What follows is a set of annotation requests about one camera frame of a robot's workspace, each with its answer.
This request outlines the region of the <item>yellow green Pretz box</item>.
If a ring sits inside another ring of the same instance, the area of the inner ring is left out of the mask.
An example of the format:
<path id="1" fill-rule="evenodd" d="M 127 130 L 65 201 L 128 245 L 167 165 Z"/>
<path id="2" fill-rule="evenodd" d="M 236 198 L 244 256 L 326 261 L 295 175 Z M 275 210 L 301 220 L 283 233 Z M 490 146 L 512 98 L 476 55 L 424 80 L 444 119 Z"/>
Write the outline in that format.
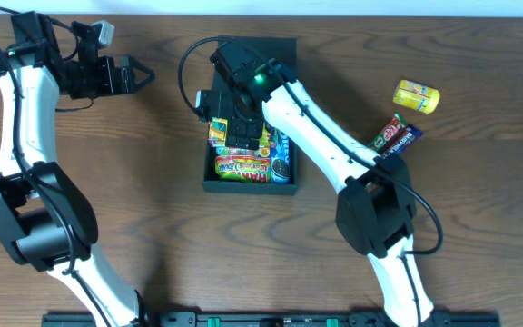
<path id="1" fill-rule="evenodd" d="M 208 143 L 211 147 L 258 150 L 275 147 L 277 140 L 274 130 L 266 123 L 213 117 L 209 123 Z"/>

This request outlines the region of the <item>blue Oreo pack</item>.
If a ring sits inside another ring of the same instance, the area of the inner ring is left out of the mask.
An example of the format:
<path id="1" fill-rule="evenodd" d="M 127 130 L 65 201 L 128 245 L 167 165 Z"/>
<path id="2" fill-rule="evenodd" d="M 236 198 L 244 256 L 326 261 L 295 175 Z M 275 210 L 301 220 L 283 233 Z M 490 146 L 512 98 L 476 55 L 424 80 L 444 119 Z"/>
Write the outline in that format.
<path id="1" fill-rule="evenodd" d="M 288 184 L 291 179 L 291 147 L 286 134 L 275 130 L 275 146 L 271 149 L 271 182 Z"/>

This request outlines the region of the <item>colourful gummy candy bag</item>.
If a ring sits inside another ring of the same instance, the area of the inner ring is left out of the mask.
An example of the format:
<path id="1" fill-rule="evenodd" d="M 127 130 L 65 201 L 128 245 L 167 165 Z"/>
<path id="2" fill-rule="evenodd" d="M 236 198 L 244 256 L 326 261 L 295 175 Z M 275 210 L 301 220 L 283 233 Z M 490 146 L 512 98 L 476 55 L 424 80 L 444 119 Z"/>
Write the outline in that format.
<path id="1" fill-rule="evenodd" d="M 243 183 L 269 183 L 271 160 L 251 155 L 218 156 L 214 162 L 215 172 L 221 180 Z"/>

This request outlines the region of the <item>red green KitKat bar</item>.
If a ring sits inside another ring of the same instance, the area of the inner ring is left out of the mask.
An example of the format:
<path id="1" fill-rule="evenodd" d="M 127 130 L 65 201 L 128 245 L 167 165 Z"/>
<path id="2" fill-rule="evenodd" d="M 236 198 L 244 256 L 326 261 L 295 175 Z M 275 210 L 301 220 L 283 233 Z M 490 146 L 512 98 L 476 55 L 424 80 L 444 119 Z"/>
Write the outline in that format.
<path id="1" fill-rule="evenodd" d="M 367 144 L 367 146 L 374 151 L 380 151 L 383 147 L 391 141 L 395 136 L 407 126 L 407 123 L 400 114 L 395 113 L 381 131 Z"/>

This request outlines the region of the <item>purple Dairy Milk bar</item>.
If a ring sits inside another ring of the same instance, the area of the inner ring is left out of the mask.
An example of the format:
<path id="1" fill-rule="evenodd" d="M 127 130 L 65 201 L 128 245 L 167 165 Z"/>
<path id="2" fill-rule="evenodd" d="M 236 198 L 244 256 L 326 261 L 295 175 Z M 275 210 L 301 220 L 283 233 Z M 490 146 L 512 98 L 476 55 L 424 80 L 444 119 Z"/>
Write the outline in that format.
<path id="1" fill-rule="evenodd" d="M 409 124 L 404 131 L 398 136 L 398 138 L 388 147 L 388 149 L 382 154 L 382 157 L 388 157 L 391 154 L 399 155 L 406 148 L 417 141 L 424 133 L 412 124 Z"/>

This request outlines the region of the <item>yellow Mentos bottle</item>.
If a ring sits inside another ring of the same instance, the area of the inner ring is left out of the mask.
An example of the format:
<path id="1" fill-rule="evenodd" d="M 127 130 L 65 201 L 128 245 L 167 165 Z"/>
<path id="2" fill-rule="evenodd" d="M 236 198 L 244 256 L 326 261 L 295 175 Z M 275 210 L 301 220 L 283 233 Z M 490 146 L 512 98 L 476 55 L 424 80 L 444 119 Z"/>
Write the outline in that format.
<path id="1" fill-rule="evenodd" d="M 400 80 L 393 95 L 395 104 L 423 114 L 432 114 L 439 99 L 439 90 L 409 80 Z"/>

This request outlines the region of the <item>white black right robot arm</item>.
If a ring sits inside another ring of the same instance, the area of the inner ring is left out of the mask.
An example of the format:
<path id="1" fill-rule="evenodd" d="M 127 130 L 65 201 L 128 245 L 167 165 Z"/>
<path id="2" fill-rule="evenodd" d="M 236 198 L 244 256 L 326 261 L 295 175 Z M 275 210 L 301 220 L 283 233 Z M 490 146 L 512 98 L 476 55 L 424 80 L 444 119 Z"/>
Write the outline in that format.
<path id="1" fill-rule="evenodd" d="M 203 90 L 197 110 L 209 123 L 220 178 L 287 183 L 289 144 L 321 170 L 337 194 L 335 223 L 366 256 L 379 281 L 384 312 L 398 326 L 421 326 L 434 310 L 419 276 L 414 248 L 416 205 L 407 165 L 347 134 L 311 99 L 283 62 L 243 40 L 218 36 L 210 61 L 224 88 Z"/>

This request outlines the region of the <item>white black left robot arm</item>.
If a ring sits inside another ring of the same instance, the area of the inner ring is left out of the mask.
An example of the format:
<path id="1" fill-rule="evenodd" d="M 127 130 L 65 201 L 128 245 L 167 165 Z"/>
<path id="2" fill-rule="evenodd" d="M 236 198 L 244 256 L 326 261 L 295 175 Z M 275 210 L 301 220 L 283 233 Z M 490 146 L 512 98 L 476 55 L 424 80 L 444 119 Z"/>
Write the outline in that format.
<path id="1" fill-rule="evenodd" d="M 55 117 L 59 99 L 132 94 L 142 87 L 130 56 L 100 55 L 113 39 L 104 21 L 73 22 L 75 48 L 62 55 L 58 21 L 12 13 L 14 42 L 0 48 L 0 242 L 11 259 L 62 282 L 89 310 L 90 326 L 153 326 L 140 293 L 104 256 L 94 209 L 60 167 Z"/>

